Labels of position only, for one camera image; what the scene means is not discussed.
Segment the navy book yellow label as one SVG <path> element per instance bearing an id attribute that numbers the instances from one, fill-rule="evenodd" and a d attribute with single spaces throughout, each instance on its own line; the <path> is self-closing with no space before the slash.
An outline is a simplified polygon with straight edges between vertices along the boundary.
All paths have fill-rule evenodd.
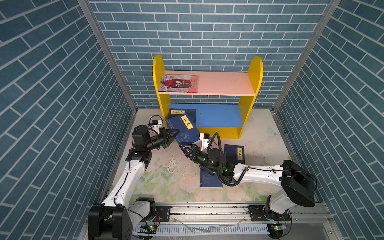
<path id="1" fill-rule="evenodd" d="M 196 117 L 197 117 L 197 110 L 196 109 L 177 109 L 177 108 L 171 108 L 169 110 L 168 118 L 173 118 L 178 115 L 188 115 L 189 119 L 195 124 L 196 123 Z"/>

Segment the red illustrated cover book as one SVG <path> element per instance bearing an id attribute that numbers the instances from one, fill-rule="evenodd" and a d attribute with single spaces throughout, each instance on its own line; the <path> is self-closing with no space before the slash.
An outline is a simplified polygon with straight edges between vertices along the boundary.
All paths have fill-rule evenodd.
<path id="1" fill-rule="evenodd" d="M 160 92 L 165 93 L 196 93 L 198 91 L 198 76 L 194 75 L 162 75 Z"/>

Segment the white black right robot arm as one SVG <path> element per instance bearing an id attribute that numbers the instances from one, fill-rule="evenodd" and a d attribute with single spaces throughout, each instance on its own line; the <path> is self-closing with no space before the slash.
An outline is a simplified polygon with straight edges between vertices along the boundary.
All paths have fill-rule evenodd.
<path id="1" fill-rule="evenodd" d="M 221 148 L 205 153 L 195 144 L 181 143 L 179 147 L 192 162 L 198 164 L 228 187 L 241 183 L 275 186 L 279 190 L 268 197 L 265 212 L 283 214 L 293 206 L 315 206 L 316 178 L 290 160 L 275 166 L 249 166 L 228 162 Z"/>

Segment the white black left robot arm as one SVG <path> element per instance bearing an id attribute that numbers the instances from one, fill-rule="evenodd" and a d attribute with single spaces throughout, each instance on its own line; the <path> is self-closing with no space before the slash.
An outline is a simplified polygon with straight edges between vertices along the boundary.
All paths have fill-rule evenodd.
<path id="1" fill-rule="evenodd" d="M 180 130 L 161 127 L 151 136 L 149 125 L 134 128 L 123 174 L 103 202 L 93 205 L 88 213 L 90 240 L 129 240 L 137 224 L 155 217 L 154 198 L 139 198 L 132 206 L 130 199 L 149 166 L 152 152 L 169 147 L 179 133 Z"/>

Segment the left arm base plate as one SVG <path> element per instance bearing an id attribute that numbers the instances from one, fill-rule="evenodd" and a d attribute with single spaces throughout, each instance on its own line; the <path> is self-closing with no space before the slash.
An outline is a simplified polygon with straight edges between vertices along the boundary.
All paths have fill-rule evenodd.
<path id="1" fill-rule="evenodd" d="M 171 215 L 171 206 L 156 206 L 155 211 L 151 211 L 149 216 L 144 218 L 142 222 L 154 223 L 154 222 L 169 222 Z"/>

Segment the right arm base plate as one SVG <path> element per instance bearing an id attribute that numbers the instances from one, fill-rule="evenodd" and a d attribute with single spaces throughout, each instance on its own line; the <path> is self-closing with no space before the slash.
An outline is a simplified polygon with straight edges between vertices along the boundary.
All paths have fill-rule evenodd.
<path id="1" fill-rule="evenodd" d="M 288 222 L 292 219 L 288 210 L 286 210 L 283 214 L 278 214 L 270 210 L 268 207 L 262 205 L 248 206 L 247 211 L 252 222 Z"/>

